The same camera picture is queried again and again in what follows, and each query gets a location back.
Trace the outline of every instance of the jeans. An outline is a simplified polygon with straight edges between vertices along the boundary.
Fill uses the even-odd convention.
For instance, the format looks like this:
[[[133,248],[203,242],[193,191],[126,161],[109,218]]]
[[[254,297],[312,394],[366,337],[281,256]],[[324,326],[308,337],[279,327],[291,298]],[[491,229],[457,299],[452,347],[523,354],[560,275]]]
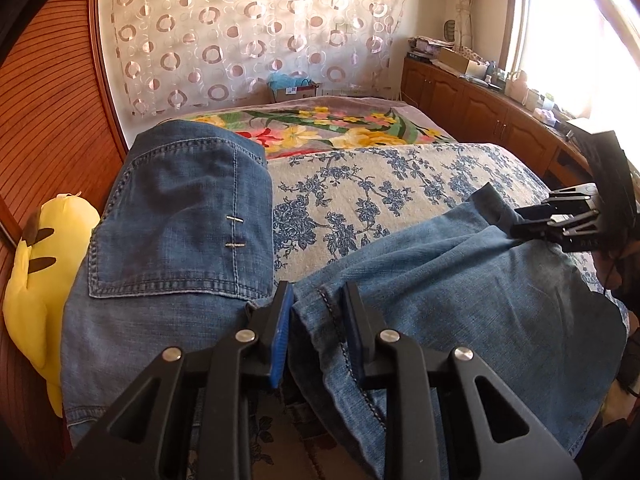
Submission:
[[[171,121],[138,136],[65,307],[63,405],[74,442],[164,348],[211,346],[244,325],[247,301],[268,304],[264,165],[259,145],[208,124]],[[580,447],[615,376],[625,326],[558,247],[511,239],[515,221],[487,185],[294,286],[292,375],[327,429],[379,478],[385,395],[364,392],[351,375],[338,307],[346,280],[425,348],[472,348],[565,449]]]
[[[273,288],[264,149],[208,124],[139,135],[63,316],[63,405],[76,442],[167,346],[193,351],[244,324]]]

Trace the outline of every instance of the bed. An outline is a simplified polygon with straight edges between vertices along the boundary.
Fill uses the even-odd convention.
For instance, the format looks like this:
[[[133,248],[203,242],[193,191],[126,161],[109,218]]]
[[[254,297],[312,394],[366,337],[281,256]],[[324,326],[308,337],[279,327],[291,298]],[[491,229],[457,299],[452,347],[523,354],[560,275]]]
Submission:
[[[513,207],[548,196],[545,184],[505,149],[457,143],[402,102],[315,98],[189,118],[265,146],[276,280],[298,280],[442,214],[487,182]],[[584,281],[602,291],[590,256],[572,258]],[[256,479],[368,478],[322,428],[292,381],[285,380],[277,395],[250,399],[250,442]]]
[[[377,98],[314,97],[181,117],[236,132],[264,146],[268,159],[368,148],[456,142],[420,110]]]

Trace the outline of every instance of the pikachu plush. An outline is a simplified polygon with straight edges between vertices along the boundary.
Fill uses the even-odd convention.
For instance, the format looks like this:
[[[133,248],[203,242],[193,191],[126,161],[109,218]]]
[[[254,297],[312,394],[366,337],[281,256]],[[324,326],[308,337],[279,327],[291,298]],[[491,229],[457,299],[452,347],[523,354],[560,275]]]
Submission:
[[[62,416],[62,312],[99,221],[98,212],[79,196],[60,194],[41,206],[22,233],[4,294],[9,336],[47,381],[57,416]]]

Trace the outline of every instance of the window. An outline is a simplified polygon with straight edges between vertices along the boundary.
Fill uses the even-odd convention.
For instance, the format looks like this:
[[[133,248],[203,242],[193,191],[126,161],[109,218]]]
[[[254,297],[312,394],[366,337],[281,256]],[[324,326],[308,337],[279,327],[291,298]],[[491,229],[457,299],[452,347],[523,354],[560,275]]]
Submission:
[[[612,1],[637,36],[633,5]],[[530,88],[552,94],[572,114],[613,127],[640,167],[640,70],[594,0],[530,0],[520,68]]]

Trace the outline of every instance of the floral blanket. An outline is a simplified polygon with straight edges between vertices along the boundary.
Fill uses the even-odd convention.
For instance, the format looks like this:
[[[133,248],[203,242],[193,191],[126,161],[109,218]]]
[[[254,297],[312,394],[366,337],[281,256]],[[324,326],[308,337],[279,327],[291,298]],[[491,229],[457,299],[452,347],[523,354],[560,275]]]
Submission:
[[[513,208],[548,197],[516,156],[493,144],[392,146],[269,162],[276,280],[295,282],[377,238],[441,215],[490,182]],[[590,255],[573,253],[602,291]]]
[[[313,97],[181,117],[220,126],[264,146],[267,158],[330,150],[456,142],[403,102]]]

